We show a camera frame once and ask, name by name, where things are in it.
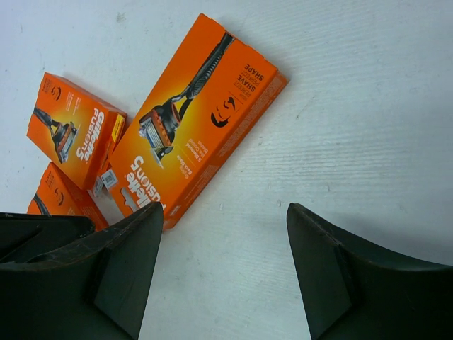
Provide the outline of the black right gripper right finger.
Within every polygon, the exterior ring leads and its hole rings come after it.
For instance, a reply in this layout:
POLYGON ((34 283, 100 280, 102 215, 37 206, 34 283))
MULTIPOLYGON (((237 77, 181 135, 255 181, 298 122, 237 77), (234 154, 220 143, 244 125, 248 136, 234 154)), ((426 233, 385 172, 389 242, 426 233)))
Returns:
POLYGON ((452 338, 451 266, 386 249, 298 203, 287 233, 311 338, 452 338))

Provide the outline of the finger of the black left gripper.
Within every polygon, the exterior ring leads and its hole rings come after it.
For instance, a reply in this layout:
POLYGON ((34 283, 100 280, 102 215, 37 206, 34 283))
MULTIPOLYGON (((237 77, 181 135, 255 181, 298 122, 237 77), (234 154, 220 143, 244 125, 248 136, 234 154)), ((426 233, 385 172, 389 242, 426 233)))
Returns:
POLYGON ((1 214, 1 262, 29 260, 82 239, 96 230, 84 216, 1 214))

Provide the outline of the orange Gillette Fusion5 box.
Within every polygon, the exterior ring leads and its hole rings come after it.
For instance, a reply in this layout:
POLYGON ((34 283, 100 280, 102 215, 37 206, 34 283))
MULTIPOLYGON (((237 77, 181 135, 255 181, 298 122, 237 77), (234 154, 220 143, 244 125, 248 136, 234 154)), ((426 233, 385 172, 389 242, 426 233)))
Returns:
POLYGON ((121 137, 106 184, 121 215, 161 204, 176 225, 287 77, 200 14, 121 137))
POLYGON ((95 189, 127 114, 74 82, 45 72, 27 137, 80 189, 95 189))
POLYGON ((94 223, 96 231, 108 227, 107 220, 89 193, 74 184, 53 162, 48 164, 43 173, 27 213, 85 216, 94 223))

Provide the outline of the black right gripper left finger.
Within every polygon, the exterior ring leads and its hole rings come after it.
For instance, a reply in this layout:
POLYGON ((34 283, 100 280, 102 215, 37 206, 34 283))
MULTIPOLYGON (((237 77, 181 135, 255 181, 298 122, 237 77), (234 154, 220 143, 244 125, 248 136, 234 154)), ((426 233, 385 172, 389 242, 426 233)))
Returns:
POLYGON ((1 262, 1 338, 137 339, 163 222, 150 203, 26 263, 1 262))

